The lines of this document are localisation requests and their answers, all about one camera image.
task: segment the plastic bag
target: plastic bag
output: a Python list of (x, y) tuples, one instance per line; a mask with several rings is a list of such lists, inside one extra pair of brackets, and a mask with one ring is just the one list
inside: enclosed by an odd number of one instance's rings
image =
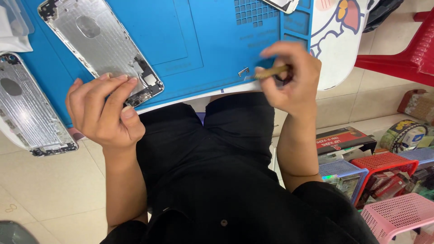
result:
[(368, 21), (363, 33), (375, 30), (403, 2), (404, 0), (380, 0), (377, 6), (369, 12)]

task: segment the blue silicone repair mat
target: blue silicone repair mat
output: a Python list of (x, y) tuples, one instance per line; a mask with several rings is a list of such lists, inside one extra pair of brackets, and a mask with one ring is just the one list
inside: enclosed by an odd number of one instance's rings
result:
[[(20, 55), (71, 127), (64, 104), (68, 88), (77, 77), (87, 82), (93, 76), (39, 17), (42, 0), (22, 1), (35, 32), (29, 35), (34, 51)], [(255, 66), (271, 67), (272, 60), (262, 60), (259, 53), (278, 40), (310, 46), (313, 0), (300, 0), (289, 15), (261, 0), (107, 2), (165, 85), (164, 92), (137, 109), (250, 82), (244, 78)], [(251, 72), (239, 77), (246, 67)]]

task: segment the black shirt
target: black shirt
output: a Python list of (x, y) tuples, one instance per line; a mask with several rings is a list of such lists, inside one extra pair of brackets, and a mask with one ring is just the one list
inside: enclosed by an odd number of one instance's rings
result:
[(291, 193), (274, 172), (233, 156), (190, 165), (162, 182), (149, 224), (123, 223), (103, 244), (378, 243), (337, 188), (313, 181)]

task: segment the person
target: person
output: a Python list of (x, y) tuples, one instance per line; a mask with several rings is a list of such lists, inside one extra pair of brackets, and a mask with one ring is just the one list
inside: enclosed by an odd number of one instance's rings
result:
[[(261, 56), (293, 65), (293, 81), (278, 88), (270, 77), (260, 81), (263, 93), (213, 97), (203, 125), (183, 103), (142, 115), (123, 108), (137, 78), (74, 82), (66, 98), (74, 127), (105, 157), (103, 244), (378, 243), (350, 200), (319, 175), (321, 62), (283, 41)], [(268, 169), (274, 108), (288, 113), (277, 146), (286, 189)]]

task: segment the red plastic basket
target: red plastic basket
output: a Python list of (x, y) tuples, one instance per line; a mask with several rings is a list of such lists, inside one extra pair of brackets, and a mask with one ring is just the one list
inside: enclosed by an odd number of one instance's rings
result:
[(364, 158), (358, 158), (351, 160), (351, 163), (359, 168), (367, 168), (369, 170), (368, 175), (365, 177), (363, 181), (362, 188), (360, 189), (355, 204), (357, 204), (360, 196), (362, 195), (363, 190), (365, 189), (366, 183), (368, 182), (369, 177), (372, 174), (383, 171), (390, 168), (397, 167), (402, 172), (407, 172), (409, 176), (412, 176), (416, 171), (416, 168), (419, 165), (418, 160), (410, 160), (407, 158), (403, 158), (399, 155), (393, 154), (391, 152), (373, 155)]
[[(434, 202), (416, 193), (368, 204), (362, 217), (380, 244), (397, 234), (434, 223)], [(414, 244), (431, 244), (432, 233), (421, 231)]]

